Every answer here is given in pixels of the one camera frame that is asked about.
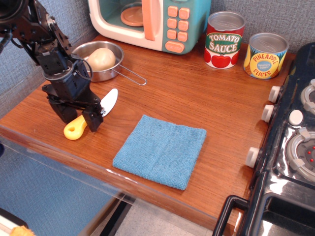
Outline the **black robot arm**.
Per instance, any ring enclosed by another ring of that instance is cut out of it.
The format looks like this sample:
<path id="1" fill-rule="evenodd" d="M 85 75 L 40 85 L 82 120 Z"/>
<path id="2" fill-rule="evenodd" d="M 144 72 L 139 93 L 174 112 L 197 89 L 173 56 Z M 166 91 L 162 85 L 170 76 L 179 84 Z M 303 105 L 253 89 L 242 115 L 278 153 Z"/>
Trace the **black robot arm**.
<path id="1" fill-rule="evenodd" d="M 71 52 L 71 43 L 55 19 L 36 0 L 2 0 L 0 2 L 0 48 L 18 39 L 33 61 L 41 66 L 50 83 L 42 90 L 65 123 L 77 118 L 77 110 L 92 132 L 103 122 L 101 99 L 90 89 L 93 71 L 89 63 Z"/>

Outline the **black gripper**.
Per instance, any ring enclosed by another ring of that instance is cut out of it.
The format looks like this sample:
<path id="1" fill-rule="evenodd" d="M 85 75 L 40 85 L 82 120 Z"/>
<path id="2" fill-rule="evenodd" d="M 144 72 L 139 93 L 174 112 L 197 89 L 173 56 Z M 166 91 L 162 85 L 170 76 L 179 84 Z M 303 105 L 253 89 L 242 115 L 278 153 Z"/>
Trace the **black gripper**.
<path id="1" fill-rule="evenodd" d="M 100 98 L 90 88 L 91 78 L 84 62 L 79 59 L 67 61 L 67 68 L 57 74 L 43 73 L 50 82 L 42 90 L 47 93 L 53 111 L 66 124 L 77 118 L 77 110 L 91 132 L 96 132 L 103 123 Z"/>

